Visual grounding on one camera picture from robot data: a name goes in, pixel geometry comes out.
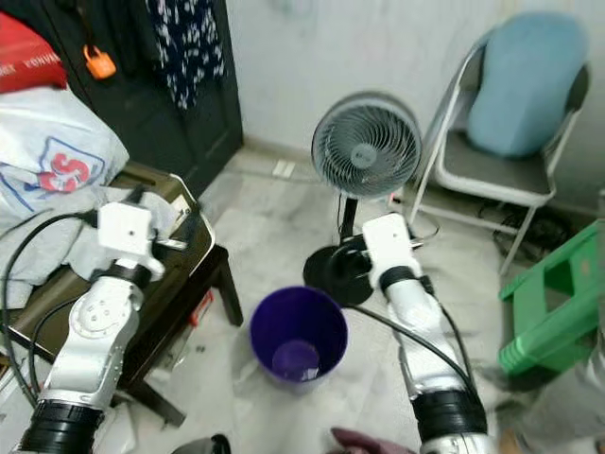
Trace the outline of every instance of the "person's foot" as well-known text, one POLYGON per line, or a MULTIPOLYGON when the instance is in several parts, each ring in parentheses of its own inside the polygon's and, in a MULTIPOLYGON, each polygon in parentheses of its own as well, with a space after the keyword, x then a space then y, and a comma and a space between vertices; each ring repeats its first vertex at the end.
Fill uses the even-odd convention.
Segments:
POLYGON ((500 437, 500 454, 521 454, 521 449, 517 445, 517 439, 512 430, 506 430, 500 437))

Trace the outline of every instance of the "chair leg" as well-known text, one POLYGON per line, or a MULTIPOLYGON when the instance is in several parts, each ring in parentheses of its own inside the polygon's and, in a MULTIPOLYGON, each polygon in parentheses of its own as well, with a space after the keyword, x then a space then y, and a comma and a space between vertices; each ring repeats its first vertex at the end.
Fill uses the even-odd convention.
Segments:
POLYGON ((418 192, 416 193, 416 199, 414 199, 414 204, 412 205, 412 211, 409 215, 410 224, 414 222, 414 219, 416 218, 416 214, 418 213, 418 210, 420 209, 420 202, 423 199, 424 191, 426 190, 426 185, 428 184, 428 178, 431 174, 431 169, 433 168, 433 165, 435 164, 435 160, 437 159, 437 155, 439 153, 440 146, 441 146, 440 144, 437 144, 437 146, 435 147, 435 151, 433 151, 433 154, 429 158, 428 163, 426 163, 426 169, 424 170, 424 175, 423 175, 423 178, 421 179, 420 186, 418 186, 418 192))
POLYGON ((512 246, 510 246, 509 254, 507 255, 507 258, 504 260, 502 268, 500 269, 501 275, 506 274, 506 272, 509 270, 510 263, 512 262, 514 256, 517 254, 519 246, 521 246, 521 241, 523 241, 523 238, 526 235, 527 229, 529 228, 529 224, 531 223, 533 216, 536 214, 536 210, 537 208, 535 206, 532 206, 527 209, 526 218, 524 219, 523 224, 521 224, 521 228, 519 229, 517 236, 512 242, 512 246))
POLYGON ((168 424, 176 428, 179 428, 185 420, 185 415, 183 413, 159 395, 143 380, 140 380, 129 387, 127 392, 139 403, 162 416, 168 424))
POLYGON ((241 304, 239 304, 239 297, 237 296, 237 290, 235 289, 235 283, 233 282, 227 256, 225 256, 219 265, 216 286, 218 287, 218 292, 223 300, 229 322, 235 326, 241 326, 244 322, 244 316, 242 314, 241 304))

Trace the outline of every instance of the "white plastic bag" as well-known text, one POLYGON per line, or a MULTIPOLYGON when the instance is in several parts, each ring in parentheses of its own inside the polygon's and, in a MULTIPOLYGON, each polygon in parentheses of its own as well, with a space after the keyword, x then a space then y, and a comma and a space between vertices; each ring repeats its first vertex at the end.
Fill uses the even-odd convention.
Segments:
POLYGON ((129 155, 70 90, 0 96, 0 219, 28 218, 55 198, 109 183, 129 155))

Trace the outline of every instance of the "fan base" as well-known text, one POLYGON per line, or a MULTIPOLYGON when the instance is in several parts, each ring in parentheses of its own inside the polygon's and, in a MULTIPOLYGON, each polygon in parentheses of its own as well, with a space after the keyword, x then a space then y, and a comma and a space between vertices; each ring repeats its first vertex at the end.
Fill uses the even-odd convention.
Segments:
POLYGON ((355 260, 340 259, 337 263, 337 278, 332 256, 338 246, 328 246, 315 251, 304 262, 302 278, 309 287, 318 288, 332 297, 340 307, 359 306, 373 293, 367 276, 356 277, 363 271, 355 260))

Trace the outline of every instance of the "orange padlock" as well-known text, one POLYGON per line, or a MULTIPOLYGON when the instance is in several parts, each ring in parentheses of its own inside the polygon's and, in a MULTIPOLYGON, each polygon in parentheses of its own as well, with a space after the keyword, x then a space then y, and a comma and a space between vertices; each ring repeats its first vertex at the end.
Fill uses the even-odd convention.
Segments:
POLYGON ((107 52, 101 52, 98 47, 93 46, 95 55, 91 57, 89 46, 84 46, 84 58, 86 59, 86 67, 97 80, 110 78, 115 74, 115 64, 107 52))

